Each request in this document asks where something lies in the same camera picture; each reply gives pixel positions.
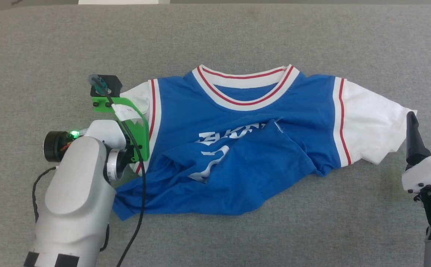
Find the white sleeve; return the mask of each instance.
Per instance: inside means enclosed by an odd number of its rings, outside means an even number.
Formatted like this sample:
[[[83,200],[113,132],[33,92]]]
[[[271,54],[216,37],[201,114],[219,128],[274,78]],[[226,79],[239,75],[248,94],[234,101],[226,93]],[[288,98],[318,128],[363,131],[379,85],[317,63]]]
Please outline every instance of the white sleeve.
[[[134,106],[143,113],[147,121],[151,118],[151,86],[149,82],[141,83],[140,85],[129,89],[120,94],[122,98],[128,98],[133,102]]]
[[[342,78],[336,78],[333,100],[341,167],[359,159],[379,164],[402,145],[410,109]]]

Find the gray table surface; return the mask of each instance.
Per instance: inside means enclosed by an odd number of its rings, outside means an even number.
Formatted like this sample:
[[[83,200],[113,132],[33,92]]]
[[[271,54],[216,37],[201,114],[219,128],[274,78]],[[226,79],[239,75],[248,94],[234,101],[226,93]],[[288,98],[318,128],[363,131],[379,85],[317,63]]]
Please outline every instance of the gray table surface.
[[[199,64],[246,74],[293,64],[417,109],[431,148],[431,6],[150,5],[0,12],[0,267],[33,240],[32,183],[50,130],[107,118],[86,78],[128,89]],[[378,165],[306,177],[238,217],[146,215],[123,266],[421,266],[424,211],[402,190],[404,145]],[[38,203],[49,177],[37,190]],[[98,266],[117,263],[137,218],[112,214]]]

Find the green gripper bracket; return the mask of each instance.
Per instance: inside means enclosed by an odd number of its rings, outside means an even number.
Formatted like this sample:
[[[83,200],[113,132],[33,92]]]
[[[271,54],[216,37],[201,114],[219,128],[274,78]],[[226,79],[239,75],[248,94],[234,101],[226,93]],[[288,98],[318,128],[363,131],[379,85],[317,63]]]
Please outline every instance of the green gripper bracket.
[[[100,113],[114,113],[113,108],[106,104],[108,103],[108,99],[104,96],[92,96],[92,100],[94,103],[94,111]],[[144,115],[134,106],[133,102],[131,102],[128,98],[112,98],[113,102],[116,105],[127,105],[131,108],[134,108],[139,116],[143,119],[143,125],[139,123],[133,123],[131,120],[125,121],[128,125],[130,132],[133,134],[134,139],[139,145],[139,151],[141,152],[141,156],[143,157],[143,161],[147,161],[149,158],[149,127],[148,121],[144,118]],[[134,157],[131,158],[133,162],[137,162],[138,154],[136,153],[136,149],[134,149]]]

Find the t-shirt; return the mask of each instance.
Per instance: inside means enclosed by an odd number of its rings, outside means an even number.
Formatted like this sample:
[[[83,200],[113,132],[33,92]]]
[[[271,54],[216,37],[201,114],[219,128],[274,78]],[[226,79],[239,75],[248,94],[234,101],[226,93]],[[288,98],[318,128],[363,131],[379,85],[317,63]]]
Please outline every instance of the t-shirt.
[[[410,111],[344,78],[292,65],[249,75],[198,66],[125,93],[149,123],[146,212],[242,214],[307,174],[378,164],[405,139]],[[138,164],[134,170],[140,173]],[[117,189],[123,220],[141,179]]]

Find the red and white collar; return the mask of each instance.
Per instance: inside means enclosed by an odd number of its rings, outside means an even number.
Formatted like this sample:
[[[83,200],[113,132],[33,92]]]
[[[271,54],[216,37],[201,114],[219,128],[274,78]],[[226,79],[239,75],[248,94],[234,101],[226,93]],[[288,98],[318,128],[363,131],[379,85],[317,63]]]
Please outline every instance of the red and white collar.
[[[292,65],[281,66],[268,71],[248,75],[229,75],[213,71],[204,65],[200,65],[192,71],[201,88],[212,100],[229,109],[239,111],[251,111],[264,108],[281,98],[294,82],[300,71]],[[215,85],[228,88],[259,88],[277,83],[276,86],[258,99],[241,101],[222,93]]]

